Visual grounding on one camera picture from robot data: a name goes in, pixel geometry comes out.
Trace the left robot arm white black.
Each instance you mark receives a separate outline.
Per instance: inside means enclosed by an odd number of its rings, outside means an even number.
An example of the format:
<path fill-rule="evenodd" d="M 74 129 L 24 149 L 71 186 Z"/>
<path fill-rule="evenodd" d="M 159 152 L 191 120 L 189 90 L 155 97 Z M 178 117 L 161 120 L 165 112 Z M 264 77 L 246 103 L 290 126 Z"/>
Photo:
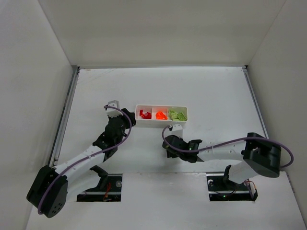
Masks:
<path fill-rule="evenodd" d="M 69 187 L 83 174 L 96 172 L 101 180 L 104 170 L 99 164 L 107 161 L 129 137 L 136 125 L 135 113 L 126 108 L 106 105 L 108 124 L 104 132 L 83 153 L 73 159 L 50 167 L 43 166 L 37 173 L 26 196 L 39 215 L 52 218 L 57 215 L 70 195 Z"/>

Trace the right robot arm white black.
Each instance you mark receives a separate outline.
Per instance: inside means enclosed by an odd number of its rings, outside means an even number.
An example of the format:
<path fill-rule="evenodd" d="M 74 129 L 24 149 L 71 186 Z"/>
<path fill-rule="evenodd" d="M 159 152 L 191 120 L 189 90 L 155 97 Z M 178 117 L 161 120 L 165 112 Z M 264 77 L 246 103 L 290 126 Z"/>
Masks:
<path fill-rule="evenodd" d="M 281 144 L 264 138 L 256 133 L 248 133 L 224 143 L 200 148 L 202 140 L 195 139 L 185 142 L 174 134 L 163 137 L 162 147 L 168 158 L 180 158 L 189 163 L 213 160 L 234 160 L 225 169 L 227 180 L 241 184 L 256 175 L 268 178 L 280 176 Z"/>

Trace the orange round lego disc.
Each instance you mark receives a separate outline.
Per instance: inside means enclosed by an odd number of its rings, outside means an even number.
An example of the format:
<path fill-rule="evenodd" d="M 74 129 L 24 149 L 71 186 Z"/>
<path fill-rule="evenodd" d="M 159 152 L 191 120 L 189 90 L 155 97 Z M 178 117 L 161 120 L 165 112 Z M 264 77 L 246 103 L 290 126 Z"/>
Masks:
<path fill-rule="evenodd" d="M 162 111 L 158 111 L 158 112 L 155 114 L 155 117 L 156 117 L 156 119 L 158 119 L 158 120 L 167 120 L 167 115 L 164 114 Z"/>

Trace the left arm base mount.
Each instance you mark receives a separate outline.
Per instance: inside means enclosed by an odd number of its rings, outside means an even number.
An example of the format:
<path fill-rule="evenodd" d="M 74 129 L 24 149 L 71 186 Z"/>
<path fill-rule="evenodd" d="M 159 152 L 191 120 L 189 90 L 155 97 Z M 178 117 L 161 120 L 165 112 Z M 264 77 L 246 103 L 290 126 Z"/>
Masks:
<path fill-rule="evenodd" d="M 77 202 L 120 202 L 123 174 L 109 174 L 99 166 L 90 169 L 100 180 L 95 187 L 91 187 L 77 195 Z"/>

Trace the red half-round lego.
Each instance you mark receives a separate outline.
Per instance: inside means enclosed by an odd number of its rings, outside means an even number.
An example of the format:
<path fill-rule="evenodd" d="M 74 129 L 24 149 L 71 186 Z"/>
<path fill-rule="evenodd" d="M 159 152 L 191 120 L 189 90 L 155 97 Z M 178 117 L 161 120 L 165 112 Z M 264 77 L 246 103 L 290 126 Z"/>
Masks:
<path fill-rule="evenodd" d="M 141 114 L 141 118 L 142 119 L 152 119 L 152 115 L 151 113 L 147 112 L 147 113 L 142 113 Z"/>

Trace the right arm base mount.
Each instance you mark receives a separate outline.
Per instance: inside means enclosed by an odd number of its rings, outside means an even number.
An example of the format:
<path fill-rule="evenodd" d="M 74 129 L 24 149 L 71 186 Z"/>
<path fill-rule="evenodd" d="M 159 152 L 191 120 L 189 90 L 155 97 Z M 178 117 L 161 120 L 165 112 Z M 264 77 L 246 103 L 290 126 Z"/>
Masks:
<path fill-rule="evenodd" d="M 213 172 L 206 174 L 208 195 L 210 201 L 252 201 L 258 198 L 258 191 L 253 181 L 245 180 L 237 184 L 229 180 L 228 165 L 224 172 Z"/>

